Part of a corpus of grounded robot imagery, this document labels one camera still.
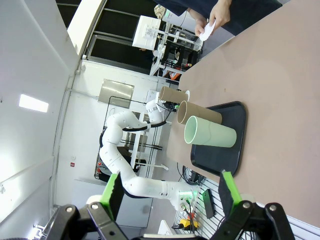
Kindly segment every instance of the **cardboard tube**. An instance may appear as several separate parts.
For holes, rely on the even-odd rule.
[[[159,100],[177,104],[180,104],[182,101],[187,101],[188,97],[188,94],[185,92],[177,91],[167,86],[163,86],[159,94]]]
[[[222,122],[222,116],[219,112],[210,110],[202,106],[198,106],[188,101],[181,102],[177,112],[178,123],[186,124],[191,116],[206,119],[216,124],[221,124]]]
[[[187,144],[231,148],[237,133],[233,128],[191,116],[184,128],[184,140]]]

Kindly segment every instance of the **dark shirt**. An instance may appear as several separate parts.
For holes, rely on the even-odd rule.
[[[161,6],[180,16],[188,8],[195,10],[205,18],[210,18],[210,12],[218,0],[154,0]],[[277,0],[232,0],[230,5],[230,22],[222,26],[224,29],[238,35],[257,21],[269,15],[282,6]]]

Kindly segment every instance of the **green plastic cup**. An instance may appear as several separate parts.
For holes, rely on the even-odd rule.
[[[191,116],[185,124],[184,140],[187,144],[231,148],[237,133],[233,128]]]

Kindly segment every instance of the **white wall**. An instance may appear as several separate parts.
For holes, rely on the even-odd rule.
[[[134,85],[132,99],[141,102],[146,100],[148,90],[168,85],[158,83],[155,77],[101,63],[82,61],[82,65],[85,65],[85,70],[76,76],[73,89],[92,96],[99,96],[104,79]],[[94,178],[94,171],[107,107],[106,103],[100,103],[94,98],[71,93],[60,142],[55,199],[57,205],[72,201],[73,180],[101,183]],[[144,106],[132,102],[130,109],[141,111]],[[75,167],[70,167],[70,162],[75,162]]]
[[[67,31],[78,55],[82,55],[104,3],[105,0],[82,0],[77,8]]]
[[[56,127],[78,56],[54,0],[1,1],[0,32],[0,238],[27,237],[48,220]],[[19,107],[21,94],[48,112]]]
[[[46,225],[49,220],[48,194],[49,181],[46,181],[0,223],[0,238],[31,237],[33,225]]]

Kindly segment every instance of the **black tray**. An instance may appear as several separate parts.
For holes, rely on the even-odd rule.
[[[240,101],[233,101],[210,106],[208,109],[221,113],[221,124],[235,130],[236,141],[233,147],[192,145],[191,163],[197,168],[217,176],[220,175],[222,170],[234,175],[240,162],[246,131],[247,113],[245,106]]]

